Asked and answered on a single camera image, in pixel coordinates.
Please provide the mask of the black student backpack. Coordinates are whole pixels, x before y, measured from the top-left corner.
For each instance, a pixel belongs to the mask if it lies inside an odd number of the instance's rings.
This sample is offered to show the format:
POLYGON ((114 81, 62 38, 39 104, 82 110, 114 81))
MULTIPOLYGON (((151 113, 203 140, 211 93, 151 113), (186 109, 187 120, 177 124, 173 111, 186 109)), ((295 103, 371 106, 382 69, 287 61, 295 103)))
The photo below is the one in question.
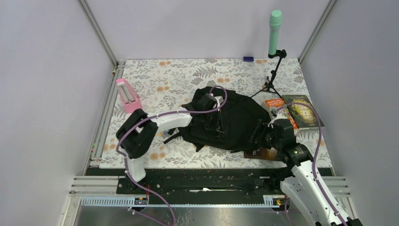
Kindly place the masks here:
POLYGON ((226 104, 218 111, 216 120, 193 119, 187 127, 179 127, 178 132, 169 132, 170 137, 164 144, 181 137, 184 141, 196 146, 199 152, 203 147, 215 147, 236 153, 254 151, 261 146, 257 144, 257 135, 263 123, 269 123, 269 113, 251 97, 236 93, 234 90, 197 89, 191 102, 182 107, 195 111, 194 101, 204 94, 213 94, 227 98, 226 104))

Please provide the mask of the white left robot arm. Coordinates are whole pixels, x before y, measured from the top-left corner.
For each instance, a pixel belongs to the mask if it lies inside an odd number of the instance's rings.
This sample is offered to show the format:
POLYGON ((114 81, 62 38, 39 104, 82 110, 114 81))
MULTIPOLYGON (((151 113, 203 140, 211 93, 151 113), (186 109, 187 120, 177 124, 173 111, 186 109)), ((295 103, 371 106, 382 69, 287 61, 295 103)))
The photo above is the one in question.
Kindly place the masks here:
POLYGON ((180 107, 175 111, 154 115, 148 115, 142 109, 131 113, 116 134, 119 141, 116 151, 124 156, 125 173, 130 178, 128 188, 136 194, 145 190, 146 172, 143 156, 149 150, 156 134, 170 129, 187 127, 195 116, 208 116, 213 112, 218 112, 226 100, 226 97, 205 94, 200 101, 199 111, 189 111, 180 107))

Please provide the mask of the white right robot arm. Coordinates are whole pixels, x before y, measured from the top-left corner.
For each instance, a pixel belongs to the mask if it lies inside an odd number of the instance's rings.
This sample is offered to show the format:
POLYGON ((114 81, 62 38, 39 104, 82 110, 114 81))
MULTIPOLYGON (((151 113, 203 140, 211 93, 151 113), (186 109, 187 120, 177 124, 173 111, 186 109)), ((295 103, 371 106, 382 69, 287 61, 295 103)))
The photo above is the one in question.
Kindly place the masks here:
POLYGON ((297 142, 293 126, 287 119, 269 123, 259 120, 253 133, 256 144, 276 150, 277 158, 286 164, 270 177, 270 188, 285 194, 311 226, 360 226, 352 218, 320 176, 316 158, 308 148, 297 142))

